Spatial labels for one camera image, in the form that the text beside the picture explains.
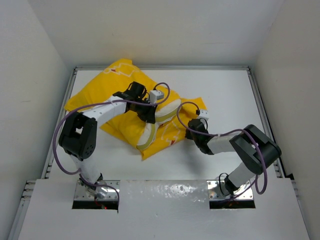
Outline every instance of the white wall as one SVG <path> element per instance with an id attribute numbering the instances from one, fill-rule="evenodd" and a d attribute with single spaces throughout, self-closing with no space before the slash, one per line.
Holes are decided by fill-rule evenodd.
<path id="1" fill-rule="evenodd" d="M 0 1 L 0 239 L 41 176 L 71 71 L 27 0 Z"/>
<path id="2" fill-rule="evenodd" d="M 29 0 L 68 66 L 252 65 L 283 0 Z"/>
<path id="3" fill-rule="evenodd" d="M 311 239 L 320 239 L 320 0 L 287 0 L 255 75 L 282 160 L 294 175 Z"/>

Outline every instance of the white platform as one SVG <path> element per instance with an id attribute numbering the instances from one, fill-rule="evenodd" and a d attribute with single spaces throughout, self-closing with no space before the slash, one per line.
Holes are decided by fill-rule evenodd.
<path id="1" fill-rule="evenodd" d="M 209 209 L 204 180 L 120 182 L 115 210 L 71 209 L 75 182 L 37 180 L 19 240 L 308 240 L 290 179 L 255 209 Z"/>
<path id="2" fill-rule="evenodd" d="M 255 124 L 263 130 L 257 104 L 246 70 L 144 70 L 156 82 L 166 82 L 183 98 L 202 97 L 210 119 L 210 133 L 225 133 Z M 100 70 L 79 70 L 71 96 L 78 93 Z M 94 157 L 105 179 L 109 180 L 206 180 L 220 173 L 230 173 L 241 162 L 236 153 L 209 156 L 201 153 L 190 140 L 173 146 L 141 161 L 138 150 L 102 130 L 97 133 Z M 68 170 L 75 165 L 61 147 L 58 156 Z M 273 167 L 269 178 L 276 178 Z M 50 180 L 70 179 L 53 163 Z"/>
<path id="3" fill-rule="evenodd" d="M 263 129 L 245 70 L 145 72 L 156 82 L 167 82 L 182 97 L 202 97 L 210 112 L 211 133 L 248 124 Z M 98 73 L 78 71 L 72 95 Z M 58 150 L 63 165 L 75 170 Z M 309 239 L 291 181 L 276 178 L 273 166 L 265 194 L 253 190 L 256 208 L 210 210 L 205 180 L 235 169 L 241 162 L 236 154 L 204 155 L 184 140 L 142 162 L 138 151 L 102 130 L 94 154 L 105 179 L 121 180 L 119 214 L 72 209 L 78 176 L 64 175 L 54 163 L 49 179 L 36 182 L 19 240 Z"/>

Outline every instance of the white floor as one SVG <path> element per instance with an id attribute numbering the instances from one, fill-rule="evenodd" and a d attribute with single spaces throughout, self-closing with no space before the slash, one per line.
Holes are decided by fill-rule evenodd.
<path id="1" fill-rule="evenodd" d="M 182 97 L 202 97 L 210 112 L 209 132 L 223 133 L 255 124 L 262 129 L 245 70 L 146 70 Z M 79 71 L 72 94 L 99 71 Z M 184 140 L 146 161 L 138 151 L 102 130 L 95 156 L 105 179 L 120 180 L 119 213 L 72 209 L 76 179 L 54 163 L 49 179 L 37 180 L 20 240 L 308 240 L 290 179 L 268 169 L 264 195 L 253 190 L 256 208 L 209 209 L 205 180 L 231 172 L 236 154 L 208 156 Z M 59 148 L 64 166 L 75 170 Z"/>
<path id="2" fill-rule="evenodd" d="M 71 96 L 78 93 L 99 70 L 77 72 Z M 210 133 L 225 133 L 255 124 L 263 130 L 253 91 L 246 70 L 144 70 L 156 82 L 166 82 L 183 98 L 202 97 L 210 119 Z M 58 147 L 58 155 L 68 170 L 75 170 L 73 161 Z M 206 180 L 220 173 L 230 173 L 241 162 L 236 153 L 209 156 L 201 153 L 190 140 L 173 146 L 141 161 L 138 150 L 98 130 L 94 158 L 105 179 L 109 180 Z M 276 178 L 273 166 L 268 170 Z M 53 163 L 50 180 L 76 180 Z"/>

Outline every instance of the yellow cloth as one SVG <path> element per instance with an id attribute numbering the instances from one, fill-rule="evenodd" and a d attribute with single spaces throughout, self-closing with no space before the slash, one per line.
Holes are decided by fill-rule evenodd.
<path id="1" fill-rule="evenodd" d="M 120 59 L 92 79 L 78 94 L 69 99 L 65 105 L 67 111 L 75 108 L 106 101 L 117 91 L 124 92 L 133 81 L 143 84 L 147 91 L 153 90 L 156 82 L 145 75 L 138 67 L 132 64 L 129 59 Z M 157 90 L 168 94 L 167 88 L 157 86 Z M 158 105 L 157 111 L 165 107 L 174 100 L 180 99 L 180 96 L 170 89 L 170 96 L 164 103 Z M 206 109 L 202 99 L 184 99 L 182 102 L 191 101 L 196 103 L 200 109 Z M 179 116 L 184 124 L 189 120 L 196 118 L 196 107 L 193 104 L 185 104 L 180 110 Z M 101 126 L 105 132 L 116 138 L 137 147 L 140 136 L 144 133 L 146 123 L 140 120 L 136 112 L 128 111 L 118 115 Z M 156 132 L 155 140 L 151 145 L 141 150 L 142 159 L 156 154 L 157 152 L 177 143 L 185 138 L 186 129 L 180 124 L 175 116 L 171 121 L 161 125 Z"/>

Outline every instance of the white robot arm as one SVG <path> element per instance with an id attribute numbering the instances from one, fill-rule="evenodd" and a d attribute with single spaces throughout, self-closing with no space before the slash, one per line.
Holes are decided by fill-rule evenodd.
<path id="1" fill-rule="evenodd" d="M 189 121 L 188 127 L 200 133 L 208 133 L 204 123 L 199 118 Z M 249 133 L 258 144 L 266 168 L 281 156 L 282 152 L 279 146 L 255 125 L 248 125 L 244 128 L 244 131 Z M 224 185 L 222 186 L 224 193 L 233 195 L 252 177 L 263 173 L 262 159 L 251 140 L 243 132 L 224 136 L 208 136 L 187 129 L 186 137 L 194 140 L 204 154 L 214 155 L 223 152 L 236 152 L 238 154 L 242 163 L 224 179 Z"/>
<path id="2" fill-rule="evenodd" d="M 81 176 L 90 184 L 102 179 L 92 154 L 96 148 L 97 129 L 115 116 L 131 110 L 147 122 L 155 123 L 157 100 L 164 98 L 159 90 L 150 91 L 149 98 L 145 86 L 133 82 L 124 92 L 116 92 L 104 105 L 95 106 L 83 112 L 74 112 L 67 118 L 59 137 L 59 145 L 70 155 Z"/>

